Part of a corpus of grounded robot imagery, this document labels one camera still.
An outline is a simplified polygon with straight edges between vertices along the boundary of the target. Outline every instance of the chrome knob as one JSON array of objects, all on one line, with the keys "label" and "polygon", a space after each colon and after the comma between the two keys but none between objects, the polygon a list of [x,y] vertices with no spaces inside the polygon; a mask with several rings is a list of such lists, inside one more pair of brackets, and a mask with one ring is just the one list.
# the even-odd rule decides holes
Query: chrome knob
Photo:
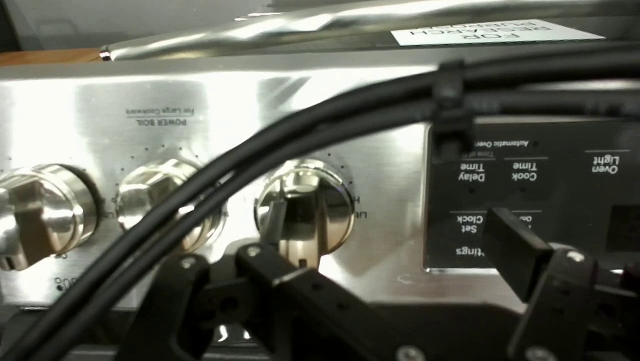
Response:
[{"label": "chrome knob", "polygon": [[[163,197],[176,190],[193,173],[193,165],[178,158],[135,169],[122,180],[117,189],[117,222],[123,229],[132,229],[152,207],[156,207]],[[189,210],[189,205],[181,207],[176,219]],[[204,244],[220,227],[220,220],[221,215],[205,219],[187,237],[183,237],[181,248],[193,250]]]},{"label": "chrome knob", "polygon": [[95,224],[94,193],[66,167],[36,167],[0,180],[0,269],[19,270],[62,255]]},{"label": "chrome knob", "polygon": [[266,182],[255,200],[257,229],[266,227],[269,207],[285,198],[280,252],[298,267],[318,267],[353,227],[353,200],[346,176],[315,158],[289,161]]}]

